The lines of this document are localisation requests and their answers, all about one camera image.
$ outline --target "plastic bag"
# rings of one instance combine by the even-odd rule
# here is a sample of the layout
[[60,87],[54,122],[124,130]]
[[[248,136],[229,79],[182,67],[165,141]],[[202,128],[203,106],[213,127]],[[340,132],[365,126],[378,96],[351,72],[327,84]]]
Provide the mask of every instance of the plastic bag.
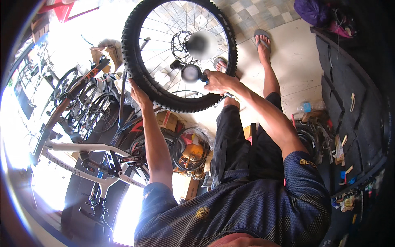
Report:
[[330,20],[329,7],[319,0],[295,0],[295,11],[309,24],[325,26]]

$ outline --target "man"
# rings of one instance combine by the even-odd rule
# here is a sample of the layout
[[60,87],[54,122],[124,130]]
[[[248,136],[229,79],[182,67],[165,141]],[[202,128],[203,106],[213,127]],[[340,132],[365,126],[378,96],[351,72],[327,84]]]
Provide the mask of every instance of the man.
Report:
[[237,78],[205,71],[210,81],[205,89],[232,93],[256,112],[260,123],[253,141],[256,151],[250,151],[244,138],[239,103],[226,98],[217,119],[213,189],[180,206],[172,194],[172,164],[153,104],[130,79],[132,97],[142,109],[150,170],[135,246],[317,246],[325,236],[331,219],[329,194],[282,113],[280,87],[270,66],[270,39],[264,31],[257,32],[265,70],[263,98]]

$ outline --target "plastic bottle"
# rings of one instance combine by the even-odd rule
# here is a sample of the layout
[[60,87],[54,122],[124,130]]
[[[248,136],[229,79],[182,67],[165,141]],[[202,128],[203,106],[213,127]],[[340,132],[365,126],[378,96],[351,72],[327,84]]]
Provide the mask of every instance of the plastic bottle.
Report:
[[324,101],[305,101],[297,108],[299,112],[321,111],[326,108]]

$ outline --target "foot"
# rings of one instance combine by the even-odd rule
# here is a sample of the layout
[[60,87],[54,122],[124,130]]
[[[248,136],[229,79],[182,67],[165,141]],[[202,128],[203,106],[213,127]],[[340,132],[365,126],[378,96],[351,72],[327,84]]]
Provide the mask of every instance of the foot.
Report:
[[[255,44],[260,42],[259,39],[261,39],[263,42],[265,42],[270,47],[270,39],[268,37],[266,37],[264,35],[256,35],[255,36]],[[270,51],[262,43],[260,43],[258,45],[258,54],[259,54],[259,60],[261,61],[262,65],[270,64]]]
[[226,66],[227,66],[226,63],[224,63],[223,61],[219,61],[219,62],[217,63],[217,65],[215,66],[215,68],[216,68],[217,71],[220,71],[220,72],[222,72],[222,73],[225,73],[225,72],[226,72]]

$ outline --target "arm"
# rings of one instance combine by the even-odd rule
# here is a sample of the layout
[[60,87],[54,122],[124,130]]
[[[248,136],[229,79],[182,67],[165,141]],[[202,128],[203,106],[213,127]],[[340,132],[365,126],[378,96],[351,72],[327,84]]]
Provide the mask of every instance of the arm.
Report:
[[294,151],[308,153],[289,119],[272,103],[251,91],[235,77],[210,70],[205,70],[204,73],[210,81],[204,87],[205,89],[217,94],[229,92],[257,112],[259,123],[270,138],[280,147],[283,159]]
[[145,153],[150,173],[150,183],[163,183],[173,191],[171,181],[173,166],[170,159],[170,152],[156,121],[153,109],[154,104],[133,79],[129,78],[129,83],[132,85],[131,96],[139,104],[143,114]]

